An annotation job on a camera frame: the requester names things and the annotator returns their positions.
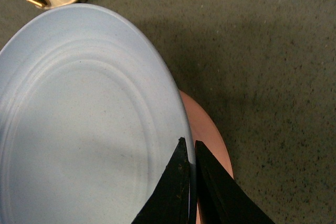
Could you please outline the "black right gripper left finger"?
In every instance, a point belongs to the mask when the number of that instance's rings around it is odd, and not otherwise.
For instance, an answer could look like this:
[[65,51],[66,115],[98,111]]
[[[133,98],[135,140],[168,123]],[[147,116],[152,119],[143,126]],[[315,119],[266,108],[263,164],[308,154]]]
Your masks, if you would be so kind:
[[188,223],[190,164],[185,138],[178,144],[152,195],[133,223]]

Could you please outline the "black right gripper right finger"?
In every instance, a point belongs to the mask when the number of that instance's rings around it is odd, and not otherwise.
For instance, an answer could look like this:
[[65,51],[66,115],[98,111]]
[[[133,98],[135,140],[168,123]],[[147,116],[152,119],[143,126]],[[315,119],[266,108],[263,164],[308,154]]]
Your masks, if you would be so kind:
[[201,223],[274,223],[239,187],[202,141],[195,143]]

